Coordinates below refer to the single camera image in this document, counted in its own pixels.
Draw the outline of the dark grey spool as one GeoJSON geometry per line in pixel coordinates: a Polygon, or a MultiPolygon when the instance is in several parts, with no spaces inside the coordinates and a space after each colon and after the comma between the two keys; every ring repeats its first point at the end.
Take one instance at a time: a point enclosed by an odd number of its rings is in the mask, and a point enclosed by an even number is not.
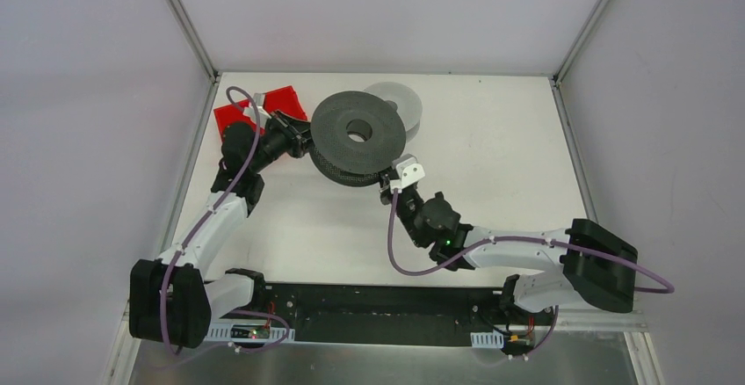
{"type": "Polygon", "coordinates": [[[325,98],[310,121],[310,157],[331,182],[365,187],[402,155],[406,131],[397,111],[363,91],[341,91],[325,98]]]}

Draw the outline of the white perforated spool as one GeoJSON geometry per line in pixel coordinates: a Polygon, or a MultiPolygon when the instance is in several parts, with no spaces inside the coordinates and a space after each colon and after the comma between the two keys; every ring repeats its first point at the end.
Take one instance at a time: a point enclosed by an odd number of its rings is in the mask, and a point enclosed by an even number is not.
{"type": "Polygon", "coordinates": [[[407,142],[416,137],[421,126],[423,104],[415,91],[405,84],[378,82],[365,88],[364,92],[386,101],[396,110],[405,128],[407,142]]]}

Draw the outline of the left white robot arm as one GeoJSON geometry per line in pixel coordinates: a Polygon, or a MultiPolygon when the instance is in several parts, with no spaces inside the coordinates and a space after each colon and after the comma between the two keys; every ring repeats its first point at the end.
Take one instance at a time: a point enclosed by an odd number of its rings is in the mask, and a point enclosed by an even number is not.
{"type": "Polygon", "coordinates": [[[138,260],[130,272],[128,330],[134,338],[196,348],[211,324],[233,310],[251,319],[267,310],[261,273],[231,268],[211,281],[205,275],[256,208],[264,190],[261,171],[284,155],[304,157],[311,127],[275,112],[262,134],[236,121],[223,130],[221,140],[218,171],[202,214],[166,251],[138,260]]]}

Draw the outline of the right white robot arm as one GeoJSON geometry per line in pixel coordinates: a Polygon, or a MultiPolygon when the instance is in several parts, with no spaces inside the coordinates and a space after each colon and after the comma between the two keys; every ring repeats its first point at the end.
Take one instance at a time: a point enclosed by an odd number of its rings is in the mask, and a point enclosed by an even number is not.
{"type": "Polygon", "coordinates": [[[400,188],[392,171],[380,175],[380,200],[392,209],[412,243],[428,250],[434,267],[458,271],[516,268],[503,285],[500,315],[521,323],[543,309],[585,302],[611,313],[633,309],[637,250],[592,220],[567,229],[510,232],[463,223],[441,192],[424,200],[415,184],[400,188]]]}

